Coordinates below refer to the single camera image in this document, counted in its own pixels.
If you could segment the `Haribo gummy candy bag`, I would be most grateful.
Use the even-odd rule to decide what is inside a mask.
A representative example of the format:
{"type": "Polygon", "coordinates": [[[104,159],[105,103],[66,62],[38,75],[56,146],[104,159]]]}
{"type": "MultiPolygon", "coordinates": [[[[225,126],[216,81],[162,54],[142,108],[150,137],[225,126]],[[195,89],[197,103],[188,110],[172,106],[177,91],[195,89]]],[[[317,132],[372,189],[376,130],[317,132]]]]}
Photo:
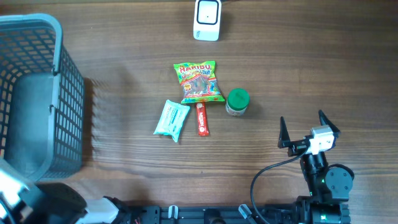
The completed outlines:
{"type": "Polygon", "coordinates": [[[202,63],[174,64],[183,91],[181,104],[225,101],[218,87],[215,66],[216,62],[213,60],[202,63]]]}

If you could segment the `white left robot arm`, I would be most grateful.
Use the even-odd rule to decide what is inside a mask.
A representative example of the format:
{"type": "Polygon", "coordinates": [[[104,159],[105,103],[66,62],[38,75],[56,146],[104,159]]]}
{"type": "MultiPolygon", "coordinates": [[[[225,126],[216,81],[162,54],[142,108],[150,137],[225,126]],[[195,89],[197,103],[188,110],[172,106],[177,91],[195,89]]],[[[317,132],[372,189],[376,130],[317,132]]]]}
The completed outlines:
{"type": "Polygon", "coordinates": [[[1,159],[1,223],[94,224],[134,223],[122,201],[103,197],[85,200],[60,182],[34,182],[1,159]]]}

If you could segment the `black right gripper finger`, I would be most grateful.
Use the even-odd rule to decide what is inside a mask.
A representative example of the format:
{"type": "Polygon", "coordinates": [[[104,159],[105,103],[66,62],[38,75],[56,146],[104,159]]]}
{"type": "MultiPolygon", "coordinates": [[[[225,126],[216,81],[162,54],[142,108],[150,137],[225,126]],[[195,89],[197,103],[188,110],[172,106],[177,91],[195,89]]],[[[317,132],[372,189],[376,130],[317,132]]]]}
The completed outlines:
{"type": "Polygon", "coordinates": [[[292,146],[292,142],[290,140],[289,132],[287,130],[287,126],[283,116],[280,117],[280,132],[277,146],[278,148],[287,148],[292,146]]]}
{"type": "Polygon", "coordinates": [[[320,124],[322,126],[328,125],[333,131],[334,137],[338,137],[341,134],[341,131],[327,118],[325,113],[322,110],[318,111],[318,116],[320,120],[320,124]]]}

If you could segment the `red Nescafe stick sachet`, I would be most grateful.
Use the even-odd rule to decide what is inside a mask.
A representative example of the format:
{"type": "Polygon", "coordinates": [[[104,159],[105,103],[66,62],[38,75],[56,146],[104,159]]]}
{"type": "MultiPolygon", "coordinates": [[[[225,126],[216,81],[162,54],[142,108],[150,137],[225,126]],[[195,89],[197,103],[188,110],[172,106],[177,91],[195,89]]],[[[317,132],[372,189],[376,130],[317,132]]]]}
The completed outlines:
{"type": "Polygon", "coordinates": [[[198,134],[200,136],[209,136],[210,132],[208,129],[205,104],[197,103],[196,110],[197,110],[197,121],[198,121],[198,134]]]}

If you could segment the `teal wet wipes pack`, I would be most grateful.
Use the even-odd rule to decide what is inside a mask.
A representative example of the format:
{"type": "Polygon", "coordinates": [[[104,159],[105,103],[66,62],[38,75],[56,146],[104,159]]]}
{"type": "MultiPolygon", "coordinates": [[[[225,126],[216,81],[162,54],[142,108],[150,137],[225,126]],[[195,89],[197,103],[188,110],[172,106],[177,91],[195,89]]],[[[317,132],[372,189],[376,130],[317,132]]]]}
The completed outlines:
{"type": "Polygon", "coordinates": [[[189,111],[189,106],[167,100],[154,134],[171,136],[174,142],[178,142],[181,129],[189,111]]]}

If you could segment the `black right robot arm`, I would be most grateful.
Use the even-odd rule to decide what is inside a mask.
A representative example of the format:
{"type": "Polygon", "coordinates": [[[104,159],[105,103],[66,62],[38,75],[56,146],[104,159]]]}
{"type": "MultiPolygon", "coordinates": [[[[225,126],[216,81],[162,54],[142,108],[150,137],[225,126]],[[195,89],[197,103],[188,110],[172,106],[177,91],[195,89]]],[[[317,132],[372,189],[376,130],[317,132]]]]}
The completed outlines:
{"type": "Polygon", "coordinates": [[[299,196],[291,204],[278,205],[275,209],[277,223],[351,223],[346,202],[353,188],[354,172],[342,164],[327,162],[325,153],[335,147],[341,131],[323,111],[318,115],[320,125],[298,141],[290,140],[285,119],[280,119],[278,147],[286,147],[289,157],[300,157],[300,168],[310,195],[299,196]]]}

